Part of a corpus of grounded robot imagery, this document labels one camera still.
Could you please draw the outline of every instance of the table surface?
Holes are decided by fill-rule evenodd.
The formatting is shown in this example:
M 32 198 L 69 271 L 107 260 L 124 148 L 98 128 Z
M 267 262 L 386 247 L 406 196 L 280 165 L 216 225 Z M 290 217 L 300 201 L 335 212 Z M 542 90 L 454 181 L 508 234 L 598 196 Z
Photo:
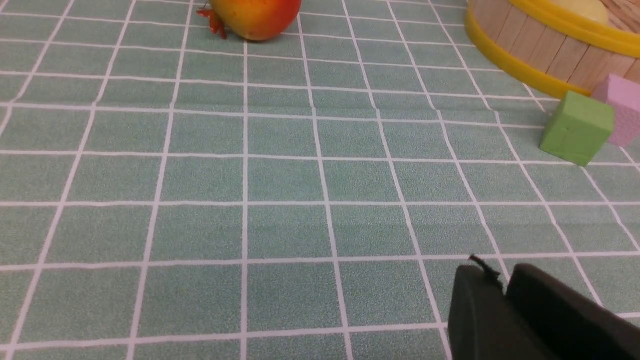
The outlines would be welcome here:
M 471 253 L 639 323 L 640 142 L 541 152 L 462 0 L 201 5 L 0 0 L 0 359 L 445 359 Z

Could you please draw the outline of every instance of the green cube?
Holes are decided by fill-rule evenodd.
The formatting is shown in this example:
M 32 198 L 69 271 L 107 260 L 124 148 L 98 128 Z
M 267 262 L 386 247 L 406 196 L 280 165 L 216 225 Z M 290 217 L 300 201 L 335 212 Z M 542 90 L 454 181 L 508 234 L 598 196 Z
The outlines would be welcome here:
M 613 133 L 615 118 L 611 106 L 569 91 L 545 127 L 540 150 L 585 167 Z

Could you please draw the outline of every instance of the yellow rim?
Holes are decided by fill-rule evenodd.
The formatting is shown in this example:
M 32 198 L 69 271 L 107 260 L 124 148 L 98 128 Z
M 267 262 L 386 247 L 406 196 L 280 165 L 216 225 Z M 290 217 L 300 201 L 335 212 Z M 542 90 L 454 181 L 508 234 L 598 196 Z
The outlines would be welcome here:
M 585 96 L 591 95 L 587 90 L 565 83 L 564 81 L 558 80 L 553 76 L 549 76 L 542 71 L 536 70 L 507 53 L 488 36 L 486 36 L 484 31 L 480 28 L 480 25 L 477 23 L 476 18 L 473 15 L 473 9 L 470 6 L 467 8 L 465 29 L 467 30 L 469 39 L 471 39 L 476 48 L 491 62 L 507 74 L 535 88 L 536 90 L 557 99 L 562 99 L 567 91 L 577 92 L 578 94 Z
M 509 0 L 544 25 L 587 44 L 614 53 L 640 58 L 640 35 L 576 15 L 549 0 Z

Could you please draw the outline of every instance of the wooden bucket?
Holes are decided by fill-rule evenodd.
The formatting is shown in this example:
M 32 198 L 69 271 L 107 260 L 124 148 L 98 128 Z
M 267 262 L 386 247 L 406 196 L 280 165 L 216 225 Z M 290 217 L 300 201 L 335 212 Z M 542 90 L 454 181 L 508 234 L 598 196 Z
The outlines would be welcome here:
M 611 23 L 604 26 L 548 0 L 470 0 L 465 27 L 521 82 L 558 99 L 569 90 L 590 96 L 609 74 L 640 84 L 638 1 L 603 0 Z

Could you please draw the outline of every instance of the pink cube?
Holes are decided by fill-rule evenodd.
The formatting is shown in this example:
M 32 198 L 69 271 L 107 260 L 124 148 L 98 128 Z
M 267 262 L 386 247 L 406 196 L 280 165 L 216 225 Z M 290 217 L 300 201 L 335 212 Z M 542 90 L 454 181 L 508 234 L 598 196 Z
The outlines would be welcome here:
M 640 136 L 640 85 L 609 74 L 591 94 L 616 110 L 616 121 L 609 143 L 625 147 Z

